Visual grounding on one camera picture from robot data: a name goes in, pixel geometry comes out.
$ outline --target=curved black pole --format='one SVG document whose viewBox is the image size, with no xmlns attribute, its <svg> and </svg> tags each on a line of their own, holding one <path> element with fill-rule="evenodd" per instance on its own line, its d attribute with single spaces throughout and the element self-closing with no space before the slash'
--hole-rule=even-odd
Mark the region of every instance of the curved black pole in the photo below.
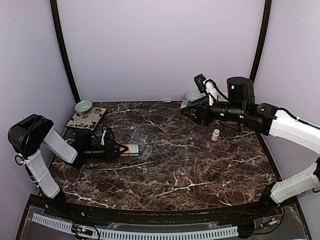
<svg viewBox="0 0 320 240">
<path fill-rule="evenodd" d="M 262 16 L 260 35 L 259 35 L 258 44 L 256 46 L 253 65 L 252 65 L 252 69 L 251 69 L 251 73 L 250 73 L 250 77 L 249 77 L 253 82 L 255 82 L 255 79 L 257 76 L 262 52 L 263 52 L 264 45 L 265 45 L 268 23 L 269 23 L 270 12 L 271 12 L 271 3 L 272 3 L 272 0 L 265 0 L 265 2 L 264 2 L 264 10 L 263 10 L 263 16 Z"/>
<path fill-rule="evenodd" d="M 70 85 L 75 103 L 78 103 L 78 102 L 80 102 L 80 96 L 79 96 L 79 93 L 77 90 L 74 76 L 71 71 L 71 66 L 70 66 L 70 62 L 69 62 L 69 58 L 68 58 L 68 54 L 67 54 L 67 49 L 66 49 L 66 45 L 65 45 L 65 41 L 64 41 L 64 35 L 62 33 L 62 28 L 61 28 L 57 0 L 50 0 L 50 4 L 51 4 L 51 12 L 52 12 L 52 18 L 53 18 L 53 23 L 54 23 L 54 28 L 55 28 L 56 39 L 58 41 L 58 45 L 60 48 L 60 53 L 61 53 L 65 73 L 68 78 L 69 85 Z"/>
</svg>

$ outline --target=green bowl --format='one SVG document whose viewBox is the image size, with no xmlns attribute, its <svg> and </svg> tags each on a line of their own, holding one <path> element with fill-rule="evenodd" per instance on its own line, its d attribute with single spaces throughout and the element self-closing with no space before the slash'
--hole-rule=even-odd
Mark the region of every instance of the green bowl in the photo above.
<svg viewBox="0 0 320 240">
<path fill-rule="evenodd" d="M 74 110 L 81 114 L 81 115 L 86 115 L 90 112 L 90 110 L 92 109 L 92 101 L 90 100 L 83 100 L 81 102 L 78 102 L 75 107 Z"/>
</svg>

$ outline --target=small bowl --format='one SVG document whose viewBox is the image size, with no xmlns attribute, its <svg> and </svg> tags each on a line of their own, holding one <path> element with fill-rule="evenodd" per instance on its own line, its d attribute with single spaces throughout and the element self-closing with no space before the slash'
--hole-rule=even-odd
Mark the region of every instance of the small bowl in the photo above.
<svg viewBox="0 0 320 240">
<path fill-rule="evenodd" d="M 197 100 L 197 99 L 200 99 L 202 98 L 201 94 L 200 93 L 197 93 L 195 91 L 190 91 L 190 92 L 187 92 L 185 95 L 184 95 L 184 98 L 186 100 L 189 100 L 189 101 L 194 101 L 194 100 Z"/>
<path fill-rule="evenodd" d="M 75 106 L 74 106 L 74 110 L 81 114 L 81 115 L 86 115 L 90 112 L 90 110 L 92 109 L 92 101 L 90 100 L 83 100 L 81 102 L 78 102 Z"/>
</svg>

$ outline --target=small white bottle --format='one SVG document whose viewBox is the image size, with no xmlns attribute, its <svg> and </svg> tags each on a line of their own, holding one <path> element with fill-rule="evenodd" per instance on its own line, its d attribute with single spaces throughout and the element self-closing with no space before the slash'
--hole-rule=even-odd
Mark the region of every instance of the small white bottle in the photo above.
<svg viewBox="0 0 320 240">
<path fill-rule="evenodd" d="M 214 142 L 217 141 L 218 137 L 219 137 L 219 133 L 220 133 L 219 129 L 213 130 L 211 140 L 214 141 Z"/>
</svg>

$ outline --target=square plate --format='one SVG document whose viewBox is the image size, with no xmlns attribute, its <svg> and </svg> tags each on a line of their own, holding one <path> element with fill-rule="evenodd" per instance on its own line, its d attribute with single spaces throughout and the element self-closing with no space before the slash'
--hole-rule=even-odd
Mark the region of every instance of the square plate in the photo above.
<svg viewBox="0 0 320 240">
<path fill-rule="evenodd" d="M 103 107 L 92 107 L 87 115 L 81 115 L 76 112 L 66 126 L 76 129 L 94 130 L 106 110 L 107 109 Z"/>
</svg>

